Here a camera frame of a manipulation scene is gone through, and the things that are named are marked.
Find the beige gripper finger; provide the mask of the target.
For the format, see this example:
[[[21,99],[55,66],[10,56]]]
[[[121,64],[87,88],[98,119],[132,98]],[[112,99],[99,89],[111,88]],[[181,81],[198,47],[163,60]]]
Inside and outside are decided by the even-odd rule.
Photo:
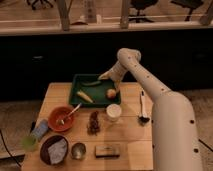
[[[116,93],[119,93],[119,92],[120,92],[120,83],[121,83],[121,82],[119,82],[119,81],[114,82],[114,86],[115,86]]]
[[[98,80],[107,80],[107,79],[109,79],[109,71],[106,71],[105,73],[101,74],[98,77]]]

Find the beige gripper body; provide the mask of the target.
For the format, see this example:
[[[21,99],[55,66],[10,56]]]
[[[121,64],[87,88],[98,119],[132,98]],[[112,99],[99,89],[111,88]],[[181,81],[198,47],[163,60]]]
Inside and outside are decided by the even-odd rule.
[[[127,69],[120,62],[116,62],[113,67],[109,69],[109,78],[114,82],[121,82],[126,73]]]

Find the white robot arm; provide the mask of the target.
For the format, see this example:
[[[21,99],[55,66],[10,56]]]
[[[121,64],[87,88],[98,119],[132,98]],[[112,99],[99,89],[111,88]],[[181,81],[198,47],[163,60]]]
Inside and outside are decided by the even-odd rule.
[[[125,74],[130,72],[152,100],[154,171],[203,171],[191,102],[167,87],[144,68],[140,60],[139,50],[121,48],[117,62],[99,79],[111,79],[119,91]]]

